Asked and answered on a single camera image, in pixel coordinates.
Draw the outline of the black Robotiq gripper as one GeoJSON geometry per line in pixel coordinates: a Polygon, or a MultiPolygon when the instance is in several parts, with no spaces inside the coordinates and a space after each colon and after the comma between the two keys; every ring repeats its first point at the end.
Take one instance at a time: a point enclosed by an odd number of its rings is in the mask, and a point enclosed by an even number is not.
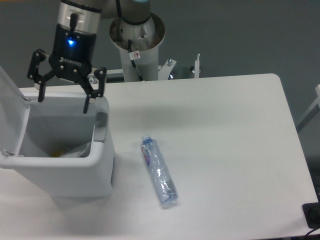
{"type": "Polygon", "coordinates": [[[84,114],[88,111],[90,99],[104,96],[107,69],[101,67],[95,68],[93,71],[94,77],[98,80],[98,89],[92,88],[87,77],[92,71],[96,38],[96,34],[82,31],[70,32],[69,28],[61,24],[56,25],[52,54],[49,55],[42,49],[35,50],[27,72],[27,77],[34,81],[34,86],[39,91],[37,98],[39,103],[45,99],[47,82],[54,76],[74,83],[79,81],[86,94],[84,114]],[[39,74],[39,66],[45,60],[49,61],[52,70],[41,75],[39,74]]]}

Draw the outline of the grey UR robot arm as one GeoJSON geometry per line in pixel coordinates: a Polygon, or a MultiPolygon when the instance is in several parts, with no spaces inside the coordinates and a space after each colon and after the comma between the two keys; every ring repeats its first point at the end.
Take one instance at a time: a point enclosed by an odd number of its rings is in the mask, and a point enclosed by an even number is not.
{"type": "Polygon", "coordinates": [[[53,77],[78,83],[86,94],[83,112],[90,100],[101,98],[105,90],[105,67],[93,68],[97,32],[102,18],[111,18],[112,8],[119,20],[120,42],[128,51],[152,46],[155,23],[148,0],[62,0],[51,54],[33,52],[27,77],[39,90],[37,101],[45,98],[46,83],[53,77]]]}

